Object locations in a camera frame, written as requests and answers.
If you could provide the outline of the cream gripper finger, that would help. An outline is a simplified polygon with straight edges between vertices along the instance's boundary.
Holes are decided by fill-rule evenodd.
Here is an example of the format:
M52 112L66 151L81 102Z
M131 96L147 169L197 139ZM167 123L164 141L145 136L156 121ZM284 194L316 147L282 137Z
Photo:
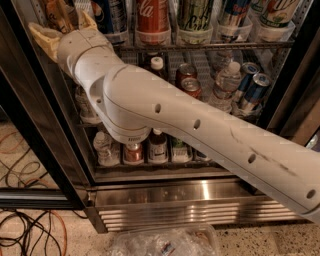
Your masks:
M58 46L63 34L55 29L46 28L33 22L30 22L28 27L36 43L52 61L57 62Z
M98 30L96 22L84 10L78 11L78 26L80 30Z

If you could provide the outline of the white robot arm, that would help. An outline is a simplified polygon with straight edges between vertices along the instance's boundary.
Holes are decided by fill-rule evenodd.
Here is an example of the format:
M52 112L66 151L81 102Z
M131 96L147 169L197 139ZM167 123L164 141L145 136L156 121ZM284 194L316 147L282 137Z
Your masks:
M124 63L93 20L63 34L37 23L33 38L86 92L109 134L123 144L152 129L212 158L299 216L320 223L320 154L216 109Z

